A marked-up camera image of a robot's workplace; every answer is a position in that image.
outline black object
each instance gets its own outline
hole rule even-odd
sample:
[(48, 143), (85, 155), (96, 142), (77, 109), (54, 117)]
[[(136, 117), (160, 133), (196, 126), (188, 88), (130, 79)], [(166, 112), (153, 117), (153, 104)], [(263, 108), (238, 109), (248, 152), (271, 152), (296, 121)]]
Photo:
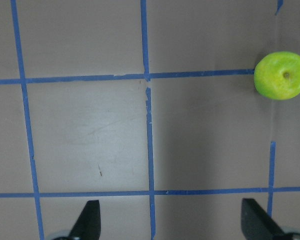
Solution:
[(98, 240), (101, 233), (99, 200), (87, 201), (68, 236), (54, 240)]
[(241, 230), (246, 240), (300, 240), (300, 233), (284, 233), (253, 198), (242, 199)]

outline blue taped grid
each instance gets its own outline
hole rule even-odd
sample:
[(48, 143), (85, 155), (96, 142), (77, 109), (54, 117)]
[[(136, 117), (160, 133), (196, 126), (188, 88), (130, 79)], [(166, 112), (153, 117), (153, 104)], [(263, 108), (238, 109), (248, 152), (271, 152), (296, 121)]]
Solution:
[[(66, 76), (66, 77), (42, 77), (26, 78), (22, 45), (20, 39), (20, 30), (18, 22), (18, 11), (16, 0), (10, 0), (11, 13), (13, 19), (13, 28), (15, 36), (15, 46), (18, 60), (20, 78), (18, 79), (0, 79), (0, 85), (19, 84), (22, 89), (24, 117), (26, 125), (26, 134), (29, 149), (29, 160), (32, 174), (33, 193), (0, 193), (0, 198), (34, 198), (38, 231), (40, 240), (44, 240), (44, 226), (42, 221), (42, 212), (40, 198), (60, 198), (60, 197), (102, 197), (102, 196), (149, 196), (150, 227), (151, 239), (156, 234), (156, 210), (155, 196), (173, 196), (173, 195), (218, 195), (218, 194), (243, 194), (243, 193), (268, 193), (267, 212), (271, 216), (273, 206), (273, 194), (277, 192), (300, 192), (300, 187), (274, 187), (275, 181), (275, 155), (276, 142), (270, 144), (269, 158), (269, 180), (268, 187), (255, 188), (230, 188), (230, 189), (205, 189), (205, 190), (155, 190), (154, 181), (154, 157), (153, 157), (153, 134), (152, 134), (152, 105), (151, 89), (146, 89), (146, 125), (147, 125), (147, 144), (148, 144), (148, 177), (149, 190), (142, 191), (107, 191), (107, 192), (51, 192), (40, 193), (37, 179), (37, 170), (35, 163), (34, 144), (31, 130), (31, 119), (28, 102), (27, 84), (36, 83), (54, 83), (54, 82), (72, 82), (72, 81), (110, 81), (110, 80), (131, 80), (165, 78), (191, 78), (191, 77), (209, 77), (209, 76), (227, 76), (227, 75), (253, 75), (254, 69), (229, 69), (229, 70), (207, 70), (207, 71), (188, 71), (188, 72), (161, 72), (150, 73), (149, 69), (149, 51), (148, 51), (148, 25), (147, 25), (147, 4), (146, 0), (140, 0), (141, 11), (141, 33), (142, 33), (142, 56), (144, 65), (144, 74), (126, 74), (126, 75), (94, 75), (94, 76)], [(283, 0), (277, 0), (277, 11), (283, 6)]]

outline green apple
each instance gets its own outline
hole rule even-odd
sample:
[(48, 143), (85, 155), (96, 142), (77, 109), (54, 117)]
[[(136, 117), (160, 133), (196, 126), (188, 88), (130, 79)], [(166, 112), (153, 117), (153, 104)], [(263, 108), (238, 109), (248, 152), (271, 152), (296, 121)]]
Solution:
[(278, 51), (265, 56), (254, 69), (254, 85), (263, 96), (286, 100), (300, 93), (300, 55)]

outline apple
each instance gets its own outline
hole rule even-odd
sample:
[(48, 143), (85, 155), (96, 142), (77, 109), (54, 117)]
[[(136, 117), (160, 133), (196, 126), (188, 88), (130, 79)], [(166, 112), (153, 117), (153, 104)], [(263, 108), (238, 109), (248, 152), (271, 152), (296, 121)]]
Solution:
[(300, 55), (277, 51), (265, 56), (254, 69), (254, 86), (263, 96), (287, 100), (300, 93)]

